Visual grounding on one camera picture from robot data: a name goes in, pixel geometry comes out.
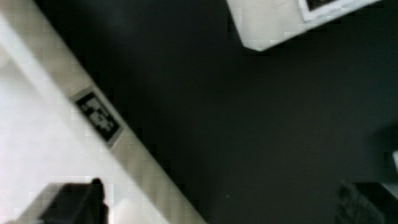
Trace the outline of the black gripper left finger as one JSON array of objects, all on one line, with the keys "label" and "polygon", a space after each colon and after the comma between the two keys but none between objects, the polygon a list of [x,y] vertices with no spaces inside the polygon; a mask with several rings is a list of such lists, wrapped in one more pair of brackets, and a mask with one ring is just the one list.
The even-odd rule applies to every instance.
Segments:
[{"label": "black gripper left finger", "polygon": [[40,221],[43,224],[109,224],[106,187],[100,179],[63,186]]}]

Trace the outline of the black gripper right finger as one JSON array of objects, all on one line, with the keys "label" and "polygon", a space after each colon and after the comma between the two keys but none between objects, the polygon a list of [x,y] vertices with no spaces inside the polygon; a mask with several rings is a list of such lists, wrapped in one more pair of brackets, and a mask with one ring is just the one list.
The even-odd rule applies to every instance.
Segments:
[{"label": "black gripper right finger", "polygon": [[335,224],[398,224],[398,197],[379,182],[344,182]]}]

